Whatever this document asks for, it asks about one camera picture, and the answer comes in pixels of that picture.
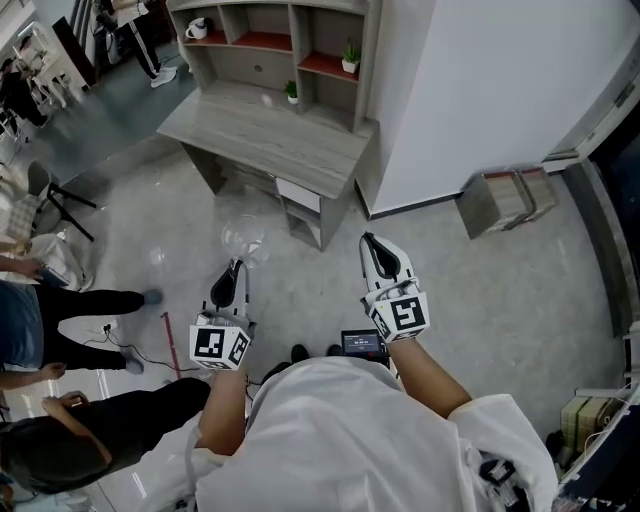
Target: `white sneaker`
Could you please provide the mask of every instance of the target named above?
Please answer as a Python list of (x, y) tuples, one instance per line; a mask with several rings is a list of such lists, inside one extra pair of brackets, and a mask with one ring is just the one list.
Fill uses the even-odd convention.
[(158, 76), (155, 77), (153, 80), (151, 80), (151, 87), (153, 87), (154, 89), (156, 87), (160, 87), (161, 85), (171, 82), (171, 80), (173, 80), (175, 77), (176, 77), (175, 69), (169, 73), (163, 73), (162, 70), (160, 70), (160, 73), (158, 74)]

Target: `shoe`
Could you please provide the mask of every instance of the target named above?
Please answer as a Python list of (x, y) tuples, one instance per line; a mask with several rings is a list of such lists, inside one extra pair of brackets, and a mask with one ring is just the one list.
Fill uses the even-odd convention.
[(167, 84), (171, 82), (176, 77), (176, 70), (174, 69), (171, 72), (163, 73), (162, 70), (158, 73), (158, 76), (151, 80), (151, 87), (154, 89), (156, 87), (160, 87), (161, 85)]
[(300, 361), (306, 361), (309, 359), (309, 352), (302, 345), (294, 345), (291, 349), (291, 362), (293, 364), (299, 363)]
[(158, 304), (162, 304), (162, 299), (164, 298), (162, 292), (157, 288), (151, 288), (146, 292), (142, 293), (144, 297), (144, 305), (145, 306), (157, 306)]
[(344, 351), (342, 350), (342, 347), (340, 345), (336, 345), (335, 343), (327, 349), (327, 357), (343, 355)]
[(125, 347), (120, 349), (120, 353), (127, 362), (125, 370), (133, 375), (141, 375), (144, 372), (144, 365), (135, 355), (131, 347)]

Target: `potted plant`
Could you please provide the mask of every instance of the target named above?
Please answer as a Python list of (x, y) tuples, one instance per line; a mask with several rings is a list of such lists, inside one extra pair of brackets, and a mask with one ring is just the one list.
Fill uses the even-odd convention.
[(355, 73), (360, 64), (360, 52), (351, 41), (344, 49), (342, 56), (344, 57), (342, 59), (342, 69), (347, 73)]
[(292, 105), (298, 104), (298, 88), (293, 80), (289, 80), (284, 86), (284, 92), (287, 93), (287, 99)]

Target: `red shelf panel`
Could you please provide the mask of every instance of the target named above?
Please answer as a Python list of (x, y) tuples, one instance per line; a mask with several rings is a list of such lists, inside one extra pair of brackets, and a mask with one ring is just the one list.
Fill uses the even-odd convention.
[(222, 30), (214, 30), (209, 32), (206, 37), (202, 39), (187, 39), (184, 40), (185, 46), (211, 46), (211, 45), (224, 45), (227, 44), (227, 38)]
[(342, 57), (319, 52), (311, 52), (306, 59), (298, 64), (298, 68), (322, 75), (334, 76), (349, 82), (357, 83), (360, 77), (360, 69), (356, 70), (355, 73), (347, 73), (342, 69)]
[(263, 50), (276, 50), (292, 53), (291, 36), (289, 34), (272, 34), (270, 32), (247, 32), (238, 39), (234, 46), (247, 48), (261, 48)]

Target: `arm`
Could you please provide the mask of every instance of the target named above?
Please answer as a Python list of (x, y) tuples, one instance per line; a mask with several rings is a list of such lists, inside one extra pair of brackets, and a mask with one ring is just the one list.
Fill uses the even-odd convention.
[(87, 427), (85, 427), (77, 419), (71, 416), (71, 414), (69, 414), (69, 411), (67, 411), (64, 403), (70, 403), (69, 401), (71, 401), (72, 403), (79, 403), (77, 400), (87, 403), (86, 397), (79, 391), (76, 391), (74, 393), (67, 393), (61, 398), (47, 397), (42, 400), (42, 408), (47, 412), (49, 416), (62, 423), (74, 436), (88, 437), (89, 439), (91, 439), (100, 451), (100, 455), (102, 455), (105, 464), (111, 464), (113, 457), (111, 456), (111, 453), (109, 452), (107, 447), (102, 444), (102, 441), (94, 436)]
[(244, 363), (237, 371), (219, 371), (211, 378), (211, 392), (198, 424), (202, 438), (197, 448), (233, 455), (242, 444), (246, 378)]
[(12, 260), (0, 256), (0, 272), (17, 272), (31, 279), (40, 279), (37, 271), (42, 268), (42, 263), (36, 260)]
[(0, 372), (0, 390), (23, 388), (47, 380), (42, 370), (37, 372)]
[(0, 372), (0, 390), (23, 388), (45, 380), (58, 380), (66, 371), (63, 363), (49, 363), (35, 372)]
[(387, 345), (407, 394), (443, 418), (471, 401), (469, 393), (438, 363), (415, 338)]

